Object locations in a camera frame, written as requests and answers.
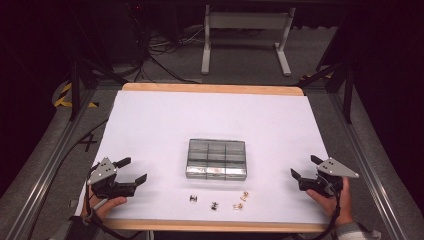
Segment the clear plastic compartment box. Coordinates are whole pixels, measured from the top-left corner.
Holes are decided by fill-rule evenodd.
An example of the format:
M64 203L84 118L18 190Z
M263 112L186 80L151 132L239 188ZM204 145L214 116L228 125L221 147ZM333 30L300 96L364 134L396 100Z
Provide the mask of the clear plastic compartment box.
M188 179L245 181L247 178L245 142L191 139L185 173Z

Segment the aluminium floor rail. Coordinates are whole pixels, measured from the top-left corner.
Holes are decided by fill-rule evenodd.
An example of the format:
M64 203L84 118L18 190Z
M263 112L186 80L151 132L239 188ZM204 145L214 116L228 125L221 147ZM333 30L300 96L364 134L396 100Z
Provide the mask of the aluminium floor rail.
M343 112L343 105L336 94L329 94L330 102L337 112L338 118L348 136L348 139L354 149L355 160L360 168L362 177L365 180L370 194L376 204L380 216L389 232L392 240L409 240L405 231L402 229L400 222L394 212L393 206L389 200L385 188L378 178L374 168L368 162L368 158L361 146L359 138L354 127L347 122Z
M0 240L26 240L29 236L30 228L36 222L55 174L94 94L94 90L86 90L82 94L85 107L73 121L70 121L65 110L56 112L34 152L0 199L0 213L3 217L10 215L0 223Z

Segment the white metal stand frame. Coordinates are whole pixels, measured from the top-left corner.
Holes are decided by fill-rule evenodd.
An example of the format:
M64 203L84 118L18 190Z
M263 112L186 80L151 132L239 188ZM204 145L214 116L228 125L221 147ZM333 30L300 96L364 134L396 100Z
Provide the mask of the white metal stand frame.
M284 76L291 75L291 69L285 55L285 44L288 39L295 8L289 8L283 13L241 13L241 12L216 12L211 6L205 7L204 16L204 48L201 64L201 73L207 75L211 58L211 29L255 29L255 30L281 30L280 41L274 48Z

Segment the person's left hand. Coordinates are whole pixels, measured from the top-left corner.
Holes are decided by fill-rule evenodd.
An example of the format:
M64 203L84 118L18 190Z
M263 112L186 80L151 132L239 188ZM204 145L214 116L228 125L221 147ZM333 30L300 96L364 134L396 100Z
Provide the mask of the person's left hand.
M97 198L96 196L92 196L89 199L89 203L91 207L96 206L100 202L101 202L101 199ZM114 199L110 199L96 210L96 214L101 220L104 220L113 208L123 205L126 202L127 202L127 199L125 197L117 197Z

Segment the black tripod stand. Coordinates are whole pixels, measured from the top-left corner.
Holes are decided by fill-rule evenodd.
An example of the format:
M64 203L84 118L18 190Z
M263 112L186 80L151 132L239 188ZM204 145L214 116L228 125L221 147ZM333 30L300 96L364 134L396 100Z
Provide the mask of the black tripod stand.
M87 4L71 1L66 3L66 7L71 19L69 29L66 31L66 47L71 61L70 121L73 121L85 107L81 90L92 91L99 84L99 78L94 71L100 72L106 79L111 79L121 86L128 83L128 80L113 72Z

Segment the yellow black hazard tape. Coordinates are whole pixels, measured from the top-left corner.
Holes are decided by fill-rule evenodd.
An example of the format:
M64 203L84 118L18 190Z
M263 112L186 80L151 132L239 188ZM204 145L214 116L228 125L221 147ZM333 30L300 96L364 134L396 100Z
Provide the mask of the yellow black hazard tape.
M59 106L62 106L62 107L72 107L72 106L73 106L73 104L72 104L72 102L71 102L71 101L66 101L66 100L65 100L65 98L66 98L66 96L67 96L68 92L71 90L71 87L72 87L72 84L71 84L71 83L67 83L67 84L63 87L63 89L62 89L62 91L60 92L60 94L59 94L59 96L58 96L57 100L54 102L54 106L55 106L55 107L59 107Z

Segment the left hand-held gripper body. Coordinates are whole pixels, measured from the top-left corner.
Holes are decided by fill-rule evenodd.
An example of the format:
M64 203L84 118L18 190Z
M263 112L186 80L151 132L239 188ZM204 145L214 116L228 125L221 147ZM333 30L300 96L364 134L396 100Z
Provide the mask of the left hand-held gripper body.
M94 166L89 174L88 184L94 195L100 199L113 199L116 197L133 197L136 186L133 183L119 183L116 181L117 170L113 162L105 157Z

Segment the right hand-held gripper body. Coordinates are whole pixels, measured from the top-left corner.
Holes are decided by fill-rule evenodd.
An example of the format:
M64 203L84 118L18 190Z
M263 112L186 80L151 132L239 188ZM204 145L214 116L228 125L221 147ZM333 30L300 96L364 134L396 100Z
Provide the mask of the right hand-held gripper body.
M358 178L359 174L333 158L323 160L317 165L315 179L302 178L298 181L300 191L314 190L329 198L340 193L343 189L343 177Z

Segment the black metal stand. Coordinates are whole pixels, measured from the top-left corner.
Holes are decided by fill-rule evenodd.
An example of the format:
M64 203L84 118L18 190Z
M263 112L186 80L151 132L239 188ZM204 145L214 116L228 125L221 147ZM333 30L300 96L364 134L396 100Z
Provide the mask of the black metal stand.
M311 76L304 75L301 77L301 80L295 84L295 86L303 88L312 84L315 81L318 81L321 78L324 78L328 74L331 75L329 81L325 85L325 89L328 93L336 93L341 86L345 87L342 111L347 123L351 124L351 104L354 77L353 70L348 64L338 63L335 65L328 66L325 69L320 70Z

